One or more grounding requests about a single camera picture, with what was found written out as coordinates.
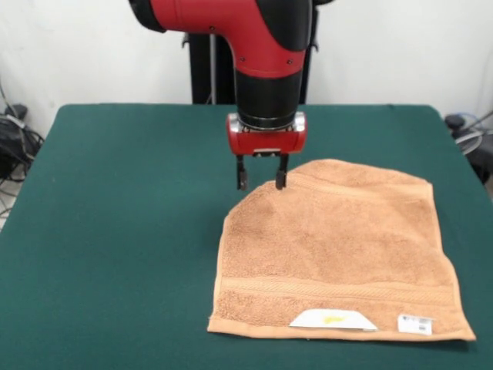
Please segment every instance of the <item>white wall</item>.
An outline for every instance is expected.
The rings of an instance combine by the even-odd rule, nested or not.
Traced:
[[[182,34],[141,27],[126,0],[0,0],[0,73],[46,133],[66,103],[190,102]],[[493,2],[336,0],[320,9],[310,103],[493,108]]]

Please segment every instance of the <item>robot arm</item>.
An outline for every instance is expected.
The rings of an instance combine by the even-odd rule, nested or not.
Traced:
[[[247,186],[243,156],[280,156],[278,189],[287,159],[306,137],[297,113],[312,0],[129,0],[139,22],[166,30],[223,36],[233,53],[237,113],[226,128],[236,154],[238,188]]]

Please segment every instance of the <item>towel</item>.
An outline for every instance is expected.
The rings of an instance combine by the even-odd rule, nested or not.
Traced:
[[[442,249],[430,183],[338,160],[299,166],[288,182],[282,191],[265,183],[227,215],[209,332],[475,340]],[[318,310],[356,311],[377,330],[327,328],[346,319],[337,316],[312,317],[321,320],[315,327],[291,326],[303,313],[326,312]]]

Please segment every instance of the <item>green tablecloth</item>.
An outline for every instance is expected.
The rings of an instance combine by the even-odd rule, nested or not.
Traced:
[[[426,106],[307,106],[306,149],[291,168],[331,157],[431,181],[478,341],[207,333],[223,218],[244,196],[225,133],[232,109],[60,110],[0,234],[1,369],[493,368],[493,207]],[[254,187],[277,160],[247,166]]]

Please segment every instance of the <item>towel label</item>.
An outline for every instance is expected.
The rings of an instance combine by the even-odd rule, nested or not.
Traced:
[[[400,333],[432,335],[432,325],[432,318],[420,318],[410,314],[400,314],[397,318],[397,326]]]
[[[301,312],[291,327],[353,329],[376,331],[378,328],[360,312],[345,310],[313,309]]]

